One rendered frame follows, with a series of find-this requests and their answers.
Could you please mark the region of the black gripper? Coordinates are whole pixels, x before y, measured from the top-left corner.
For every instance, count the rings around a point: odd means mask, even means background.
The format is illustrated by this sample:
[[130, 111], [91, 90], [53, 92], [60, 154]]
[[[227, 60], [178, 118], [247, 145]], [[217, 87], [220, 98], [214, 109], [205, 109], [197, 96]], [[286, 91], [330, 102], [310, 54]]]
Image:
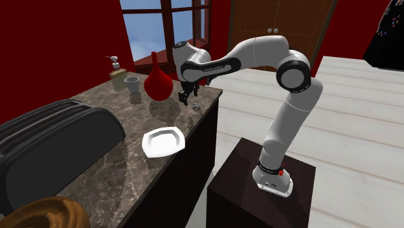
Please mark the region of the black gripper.
[[197, 97], [197, 92], [199, 89], [198, 82], [183, 82], [181, 81], [182, 91], [178, 93], [179, 101], [182, 102], [184, 105], [188, 105], [188, 97], [191, 92], [194, 93], [194, 96]]

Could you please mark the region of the red long-necked vase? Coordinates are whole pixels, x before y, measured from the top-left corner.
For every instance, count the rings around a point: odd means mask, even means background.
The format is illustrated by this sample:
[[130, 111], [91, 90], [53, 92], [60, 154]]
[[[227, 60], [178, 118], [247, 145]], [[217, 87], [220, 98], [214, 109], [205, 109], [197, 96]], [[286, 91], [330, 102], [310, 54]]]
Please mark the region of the red long-necked vase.
[[151, 52], [153, 69], [144, 81], [144, 90], [150, 98], [156, 101], [166, 100], [173, 90], [172, 79], [161, 71], [157, 61], [157, 53]]

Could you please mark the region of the white plate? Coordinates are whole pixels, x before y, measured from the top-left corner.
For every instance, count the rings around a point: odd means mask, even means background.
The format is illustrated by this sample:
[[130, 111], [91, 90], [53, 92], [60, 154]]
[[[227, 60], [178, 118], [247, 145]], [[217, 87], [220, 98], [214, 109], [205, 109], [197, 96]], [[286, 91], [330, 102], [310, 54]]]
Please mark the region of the white plate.
[[166, 157], [185, 148], [185, 136], [177, 127], [163, 127], [145, 133], [142, 149], [147, 158]]

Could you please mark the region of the grey cup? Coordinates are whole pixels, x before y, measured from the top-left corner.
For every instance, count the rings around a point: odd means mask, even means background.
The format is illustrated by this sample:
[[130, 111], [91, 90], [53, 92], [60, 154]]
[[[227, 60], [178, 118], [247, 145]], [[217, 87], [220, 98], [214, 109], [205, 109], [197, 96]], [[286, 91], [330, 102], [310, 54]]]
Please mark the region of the grey cup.
[[140, 78], [137, 76], [131, 76], [124, 79], [124, 82], [130, 93], [138, 93], [139, 92], [139, 82]]

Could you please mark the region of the dark red framed window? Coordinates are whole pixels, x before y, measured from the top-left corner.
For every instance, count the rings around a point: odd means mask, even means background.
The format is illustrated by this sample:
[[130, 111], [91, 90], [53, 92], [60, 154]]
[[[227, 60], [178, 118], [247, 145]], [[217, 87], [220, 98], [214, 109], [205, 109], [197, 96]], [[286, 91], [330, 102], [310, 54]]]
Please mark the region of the dark red framed window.
[[152, 52], [159, 67], [175, 73], [172, 48], [187, 41], [210, 47], [212, 0], [119, 0], [131, 48], [135, 72], [152, 70]]

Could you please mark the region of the beige soap dispenser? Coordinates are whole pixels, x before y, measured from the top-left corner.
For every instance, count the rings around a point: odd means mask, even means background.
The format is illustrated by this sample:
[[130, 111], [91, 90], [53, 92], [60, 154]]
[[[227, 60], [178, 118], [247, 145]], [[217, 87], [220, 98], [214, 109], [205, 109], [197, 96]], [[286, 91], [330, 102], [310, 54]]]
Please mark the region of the beige soap dispenser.
[[112, 61], [113, 70], [109, 73], [111, 83], [115, 91], [120, 91], [125, 88], [124, 79], [126, 78], [127, 70], [120, 67], [117, 56], [106, 56]]

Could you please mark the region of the dark robot stand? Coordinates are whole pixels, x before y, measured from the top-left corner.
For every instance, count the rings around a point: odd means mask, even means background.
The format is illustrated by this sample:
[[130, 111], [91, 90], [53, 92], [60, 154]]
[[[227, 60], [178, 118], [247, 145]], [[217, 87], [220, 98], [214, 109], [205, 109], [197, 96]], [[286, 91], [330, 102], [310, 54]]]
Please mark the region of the dark robot stand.
[[285, 156], [290, 197], [265, 192], [252, 177], [261, 149], [239, 140], [207, 187], [206, 228], [308, 228], [316, 168]]

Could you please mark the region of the brown wooden double door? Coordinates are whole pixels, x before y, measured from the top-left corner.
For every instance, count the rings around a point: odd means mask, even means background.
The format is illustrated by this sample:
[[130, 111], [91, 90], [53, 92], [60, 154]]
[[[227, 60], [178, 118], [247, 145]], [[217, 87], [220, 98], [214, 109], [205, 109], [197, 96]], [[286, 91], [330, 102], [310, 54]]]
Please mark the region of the brown wooden double door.
[[313, 69], [338, 0], [232, 0], [227, 50], [249, 38], [281, 35]]

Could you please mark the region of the black toaster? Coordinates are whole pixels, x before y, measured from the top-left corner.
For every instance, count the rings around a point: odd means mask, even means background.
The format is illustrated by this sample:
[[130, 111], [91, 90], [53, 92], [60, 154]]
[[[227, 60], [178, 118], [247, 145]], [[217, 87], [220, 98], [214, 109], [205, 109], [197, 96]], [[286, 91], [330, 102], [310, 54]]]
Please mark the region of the black toaster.
[[109, 110], [59, 100], [0, 125], [0, 213], [57, 195], [126, 134]]

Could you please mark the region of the brown wooden bowl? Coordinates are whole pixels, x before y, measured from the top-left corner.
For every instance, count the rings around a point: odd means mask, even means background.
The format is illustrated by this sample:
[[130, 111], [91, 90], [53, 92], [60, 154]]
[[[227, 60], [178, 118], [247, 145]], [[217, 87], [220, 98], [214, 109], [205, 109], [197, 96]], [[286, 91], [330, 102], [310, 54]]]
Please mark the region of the brown wooden bowl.
[[0, 228], [91, 228], [85, 209], [54, 196], [29, 203], [0, 220]]

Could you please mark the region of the black appliance with coloured marks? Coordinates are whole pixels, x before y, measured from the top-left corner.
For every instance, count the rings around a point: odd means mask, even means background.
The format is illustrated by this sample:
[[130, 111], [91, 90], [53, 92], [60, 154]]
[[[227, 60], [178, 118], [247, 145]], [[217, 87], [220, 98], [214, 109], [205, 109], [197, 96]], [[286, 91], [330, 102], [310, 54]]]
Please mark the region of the black appliance with coloured marks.
[[372, 67], [404, 72], [404, 0], [390, 0], [363, 60]]

